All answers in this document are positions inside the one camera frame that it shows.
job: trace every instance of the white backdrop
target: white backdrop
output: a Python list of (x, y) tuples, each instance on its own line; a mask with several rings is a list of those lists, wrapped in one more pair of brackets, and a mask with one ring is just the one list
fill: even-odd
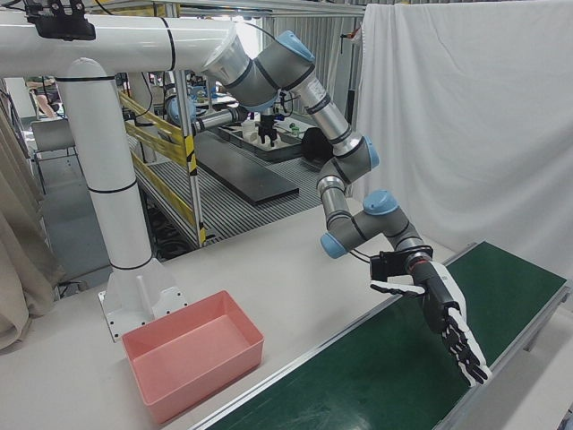
[(371, 4), (360, 94), (381, 166), (354, 196), (573, 278), (573, 2)]

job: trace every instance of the white curtain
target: white curtain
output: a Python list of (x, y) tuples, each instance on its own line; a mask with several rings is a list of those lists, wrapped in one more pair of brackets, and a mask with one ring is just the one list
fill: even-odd
[(573, 278), (573, 3), (369, 5), (357, 128), (425, 235)]
[(50, 252), (41, 219), (41, 194), (0, 98), (0, 349), (21, 338), (32, 316), (52, 307), (64, 276)]

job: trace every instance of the person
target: person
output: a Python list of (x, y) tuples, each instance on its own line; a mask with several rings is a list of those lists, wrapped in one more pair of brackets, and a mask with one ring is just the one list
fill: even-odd
[(50, 76), (34, 76), (26, 79), (26, 86), (34, 91), (38, 107), (48, 117), (55, 118), (56, 112), (50, 105), (60, 99), (56, 80)]

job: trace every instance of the blue joint cap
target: blue joint cap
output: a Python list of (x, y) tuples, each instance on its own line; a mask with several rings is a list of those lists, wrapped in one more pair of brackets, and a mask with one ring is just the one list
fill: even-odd
[(378, 190), (370, 193), (362, 203), (368, 215), (386, 215), (398, 208), (398, 202), (390, 191)]
[[(197, 108), (192, 98), (187, 99), (187, 111), (192, 121), (197, 117)], [(179, 117), (179, 105), (177, 104), (177, 97), (173, 97), (167, 104), (167, 117), (170, 118), (176, 125), (181, 126), (181, 118)]]
[(380, 157), (378, 156), (378, 152), (376, 151), (376, 148), (374, 148), (374, 144), (370, 137), (364, 136), (364, 141), (366, 142), (368, 153), (370, 154), (370, 170), (372, 170), (380, 164)]
[(322, 235), (321, 245), (330, 258), (338, 258), (346, 254), (345, 247), (342, 246), (340, 242), (338, 242), (337, 239), (330, 233), (325, 233)]
[(300, 39), (295, 36), (291, 30), (287, 30), (277, 37), (277, 42), (280, 43), (286, 49), (293, 51), (298, 56), (301, 56), (307, 61), (314, 63), (316, 59), (308, 47), (304, 45)]
[(272, 105), (275, 104), (275, 100), (277, 99), (277, 97), (272, 98), (271, 100), (262, 103), (259, 106), (246, 106), (246, 105), (241, 105), (243, 108), (247, 109), (249, 112), (262, 112), (263, 110), (270, 108)]

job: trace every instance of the yellow safety railing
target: yellow safety railing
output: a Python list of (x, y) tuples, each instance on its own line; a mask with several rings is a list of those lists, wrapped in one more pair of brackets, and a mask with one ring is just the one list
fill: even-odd
[[(156, 128), (165, 134), (169, 140), (166, 141), (158, 136), (146, 132), (142, 127), (125, 122), (125, 131), (137, 139), (139, 142), (149, 146), (154, 151), (159, 152), (165, 157), (173, 160), (182, 167), (187, 167), (189, 176), (197, 175), (197, 158), (195, 157), (195, 143), (191, 135), (185, 136), (181, 128), (170, 124), (166, 120), (152, 114), (145, 107), (131, 99), (126, 94), (120, 92), (119, 99), (124, 108), (133, 111), (138, 118), (143, 118), (148, 124), (153, 124)], [(132, 153), (133, 164), (142, 172), (149, 181), (155, 185), (161, 194), (171, 203), (171, 205), (185, 218), (191, 225), (195, 225), (195, 215), (192, 208), (185, 203), (169, 186), (157, 176), (148, 166), (143, 163), (135, 154)], [(199, 232), (197, 236), (202, 245), (205, 243), (207, 232), (202, 222), (199, 223)]]
[(153, 172), (137, 155), (132, 152), (133, 165), (155, 186), (155, 188), (167, 199), (172, 207), (189, 223), (195, 225), (195, 216), (189, 205), (177, 195), (163, 179)]
[(144, 143), (168, 159), (173, 160), (178, 165), (183, 167), (187, 166), (187, 154), (185, 154), (185, 149), (182, 146), (167, 142), (160, 137), (144, 131), (141, 127), (130, 123), (125, 123), (125, 130), (141, 143)]

